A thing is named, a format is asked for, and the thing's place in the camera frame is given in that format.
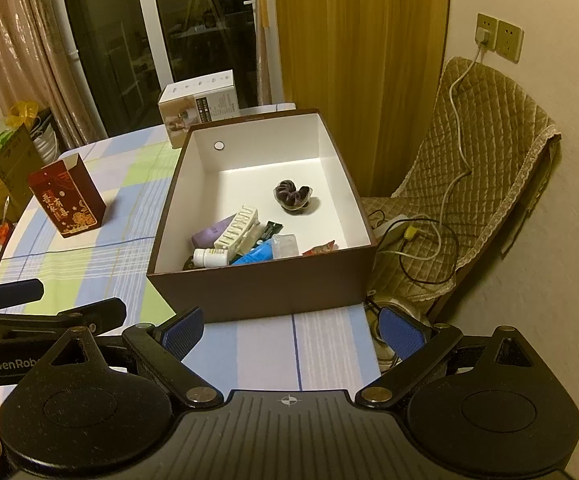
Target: yellow plastic bag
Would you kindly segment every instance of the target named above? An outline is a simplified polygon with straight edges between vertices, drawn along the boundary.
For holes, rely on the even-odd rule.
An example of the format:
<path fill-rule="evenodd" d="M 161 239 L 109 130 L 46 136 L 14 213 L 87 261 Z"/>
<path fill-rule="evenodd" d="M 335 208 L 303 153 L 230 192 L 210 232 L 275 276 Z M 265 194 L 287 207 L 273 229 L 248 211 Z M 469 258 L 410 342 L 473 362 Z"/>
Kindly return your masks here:
<path fill-rule="evenodd" d="M 38 119 L 38 113 L 39 104 L 36 101 L 19 101 L 10 108 L 6 124 L 13 130 L 16 130 L 21 124 L 25 124 L 27 131 L 31 132 Z"/>

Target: open storage box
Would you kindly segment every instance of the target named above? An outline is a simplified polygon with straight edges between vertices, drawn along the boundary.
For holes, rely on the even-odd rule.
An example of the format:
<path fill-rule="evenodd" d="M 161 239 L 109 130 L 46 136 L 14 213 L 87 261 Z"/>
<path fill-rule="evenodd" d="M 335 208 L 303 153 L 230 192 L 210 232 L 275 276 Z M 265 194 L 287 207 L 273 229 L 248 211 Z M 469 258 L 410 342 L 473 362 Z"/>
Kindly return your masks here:
<path fill-rule="evenodd" d="M 274 187 L 313 188 L 291 214 Z M 240 266 L 182 270 L 190 237 L 237 212 L 283 224 L 301 253 L 335 240 L 331 253 Z M 174 171 L 148 279 L 176 312 L 199 306 L 207 322 L 283 316 L 361 303 L 377 249 L 358 193 L 317 110 L 289 110 L 199 124 Z"/>

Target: quilted chair cover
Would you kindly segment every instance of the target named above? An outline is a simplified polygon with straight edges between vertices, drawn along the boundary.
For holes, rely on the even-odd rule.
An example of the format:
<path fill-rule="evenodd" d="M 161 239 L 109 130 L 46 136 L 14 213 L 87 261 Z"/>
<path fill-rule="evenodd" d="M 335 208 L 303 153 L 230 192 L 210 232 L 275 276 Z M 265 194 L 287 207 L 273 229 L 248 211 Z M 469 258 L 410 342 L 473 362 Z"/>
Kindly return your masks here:
<path fill-rule="evenodd" d="M 465 170 L 458 153 L 457 123 L 449 102 L 449 87 L 470 62 L 455 57 L 447 63 L 431 125 L 412 168 L 391 197 L 362 199 L 367 213 L 381 209 L 387 219 L 399 214 L 409 217 L 424 214 L 439 219 L 447 186 Z M 520 86 L 480 63 L 455 89 L 454 102 L 460 117 L 463 152 L 473 170 L 450 193 L 443 220 L 458 235 L 457 269 L 461 269 L 480 256 L 517 206 L 512 215 L 515 238 L 547 183 L 561 134 Z M 370 218 L 374 226 L 380 219 L 380 214 Z M 417 236 L 404 251 L 419 256 L 434 254 L 437 242 L 431 224 L 416 225 L 430 235 Z M 419 304 L 423 310 L 452 291 L 457 285 L 453 275 L 457 247 L 447 229 L 442 229 L 441 234 L 442 251 L 436 259 L 421 262 L 403 257 L 402 263 L 413 278 L 438 282 L 452 276 L 448 282 L 442 285 L 413 282 L 406 277 L 396 254 L 379 252 L 369 288 L 377 291 L 377 297 L 425 302 Z M 504 243 L 505 249 L 511 241 Z M 402 243 L 395 242 L 388 249 L 400 250 Z"/>

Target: cardboard box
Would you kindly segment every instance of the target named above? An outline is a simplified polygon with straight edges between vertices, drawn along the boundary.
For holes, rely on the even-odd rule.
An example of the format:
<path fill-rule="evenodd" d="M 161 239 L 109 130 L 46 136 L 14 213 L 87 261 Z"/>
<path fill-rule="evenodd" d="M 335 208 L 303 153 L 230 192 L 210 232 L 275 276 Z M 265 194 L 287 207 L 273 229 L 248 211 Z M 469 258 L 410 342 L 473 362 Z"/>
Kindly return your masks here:
<path fill-rule="evenodd" d="M 0 220 L 9 196 L 7 219 L 18 222 L 32 198 L 27 176 L 42 168 L 42 165 L 26 127 L 21 126 L 0 149 Z"/>
<path fill-rule="evenodd" d="M 285 211 L 274 187 L 310 186 L 310 207 Z M 284 225 L 302 253 L 325 254 L 182 270 L 190 237 L 239 210 Z M 317 110 L 291 110 L 194 126 L 186 137 L 160 219 L 148 279 L 176 312 L 199 306 L 207 322 L 283 316 L 361 303 L 377 242 L 343 160 Z"/>
<path fill-rule="evenodd" d="M 103 224 L 105 202 L 78 153 L 31 173 L 27 182 L 63 238 Z"/>
<path fill-rule="evenodd" d="M 173 148 L 180 148 L 195 124 L 238 117 L 238 98 L 231 70 L 167 85 L 158 108 Z"/>

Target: wrapped dark pastry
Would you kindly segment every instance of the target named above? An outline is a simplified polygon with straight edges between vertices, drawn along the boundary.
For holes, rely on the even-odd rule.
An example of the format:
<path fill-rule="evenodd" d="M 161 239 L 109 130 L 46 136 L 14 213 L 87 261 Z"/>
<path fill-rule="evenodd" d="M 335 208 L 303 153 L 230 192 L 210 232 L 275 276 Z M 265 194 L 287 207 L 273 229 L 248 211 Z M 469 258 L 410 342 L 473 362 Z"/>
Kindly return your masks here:
<path fill-rule="evenodd" d="M 283 180 L 274 188 L 274 198 L 287 211 L 296 211 L 306 208 L 309 205 L 309 198 L 312 196 L 312 188 L 303 186 L 296 189 L 291 180 Z"/>

